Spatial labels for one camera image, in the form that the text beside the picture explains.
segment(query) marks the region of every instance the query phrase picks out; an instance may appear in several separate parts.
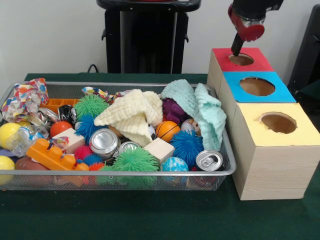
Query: black stand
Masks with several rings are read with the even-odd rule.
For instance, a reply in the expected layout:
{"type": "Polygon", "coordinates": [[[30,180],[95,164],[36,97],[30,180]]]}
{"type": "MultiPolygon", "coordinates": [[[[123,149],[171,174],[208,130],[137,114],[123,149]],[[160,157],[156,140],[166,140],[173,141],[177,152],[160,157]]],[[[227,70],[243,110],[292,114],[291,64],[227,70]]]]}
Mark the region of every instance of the black stand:
{"type": "Polygon", "coordinates": [[[108,73],[181,73],[188,41],[186,12],[198,9],[201,0],[96,1],[106,9],[102,39],[108,73]]]}

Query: orange ball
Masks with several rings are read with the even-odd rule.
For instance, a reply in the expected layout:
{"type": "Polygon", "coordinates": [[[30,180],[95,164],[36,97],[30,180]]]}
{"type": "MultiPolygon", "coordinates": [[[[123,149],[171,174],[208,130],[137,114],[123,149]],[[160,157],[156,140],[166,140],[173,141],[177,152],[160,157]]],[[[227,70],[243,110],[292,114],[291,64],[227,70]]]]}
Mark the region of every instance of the orange ball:
{"type": "Polygon", "coordinates": [[[67,129],[72,128],[72,125],[67,121],[57,121],[54,123],[50,129],[50,136],[53,138],[54,136],[64,132],[67,129]]]}
{"type": "Polygon", "coordinates": [[[170,142],[174,135],[180,131],[180,127],[173,121],[163,121],[155,130],[155,134],[158,138],[166,142],[170,142]]]}

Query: metal tray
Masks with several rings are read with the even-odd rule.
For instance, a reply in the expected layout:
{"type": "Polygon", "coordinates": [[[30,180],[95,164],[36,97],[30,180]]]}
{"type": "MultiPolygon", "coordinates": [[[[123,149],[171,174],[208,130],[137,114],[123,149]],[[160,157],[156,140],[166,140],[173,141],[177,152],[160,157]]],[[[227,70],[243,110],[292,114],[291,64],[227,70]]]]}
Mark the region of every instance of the metal tray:
{"type": "MultiPolygon", "coordinates": [[[[166,84],[143,83],[96,83],[96,82],[47,82],[50,98],[79,99],[84,96],[81,89],[87,86],[96,87],[109,94],[129,89],[141,89],[142,91],[154,91],[160,94],[166,84]]],[[[11,85],[0,100],[3,102],[13,95],[14,84],[11,85]]],[[[215,96],[213,88],[206,86],[212,96],[215,96]]],[[[0,183],[3,178],[12,178],[0,185],[3,190],[217,190],[226,176],[236,170],[236,161],[231,148],[228,134],[223,131],[223,142],[220,153],[223,156],[223,171],[189,171],[189,172],[132,172],[132,171],[36,171],[36,170],[0,170],[0,183]],[[151,186],[143,184],[106,184],[97,185],[95,179],[98,176],[106,176],[110,179],[121,178],[122,182],[152,181],[151,186]],[[80,180],[81,186],[74,185],[68,180],[80,180]]]]}

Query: circular hole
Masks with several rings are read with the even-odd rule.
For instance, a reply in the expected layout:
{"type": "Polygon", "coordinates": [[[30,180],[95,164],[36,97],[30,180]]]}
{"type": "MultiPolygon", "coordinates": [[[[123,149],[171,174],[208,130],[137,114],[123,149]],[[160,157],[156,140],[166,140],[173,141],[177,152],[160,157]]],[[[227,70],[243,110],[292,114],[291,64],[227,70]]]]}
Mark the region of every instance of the circular hole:
{"type": "Polygon", "coordinates": [[[243,90],[251,95],[265,97],[270,94],[273,94],[276,90],[275,86],[259,77],[246,77],[240,81],[240,86],[243,88],[243,90]]]}
{"type": "Polygon", "coordinates": [[[240,53],[238,56],[230,55],[229,60],[235,65],[248,66],[255,62],[255,60],[247,54],[240,53]]]}
{"type": "Polygon", "coordinates": [[[276,133],[290,134],[297,128],[296,121],[290,116],[281,112],[268,112],[261,121],[276,133]]]}

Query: brown ball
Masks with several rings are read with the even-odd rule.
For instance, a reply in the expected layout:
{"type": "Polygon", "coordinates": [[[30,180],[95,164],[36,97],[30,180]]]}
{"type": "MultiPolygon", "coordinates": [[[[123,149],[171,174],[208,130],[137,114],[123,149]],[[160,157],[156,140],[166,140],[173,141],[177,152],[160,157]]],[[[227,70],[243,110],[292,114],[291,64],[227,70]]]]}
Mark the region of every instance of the brown ball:
{"type": "MultiPolygon", "coordinates": [[[[20,158],[15,163],[16,170],[34,170],[34,171],[47,171],[49,170],[45,166],[41,165],[40,163],[31,161],[31,158],[25,156],[20,158]]],[[[25,184],[33,185],[33,186],[46,186],[52,183],[53,176],[47,175],[24,175],[23,178],[27,181],[25,184]]]]}

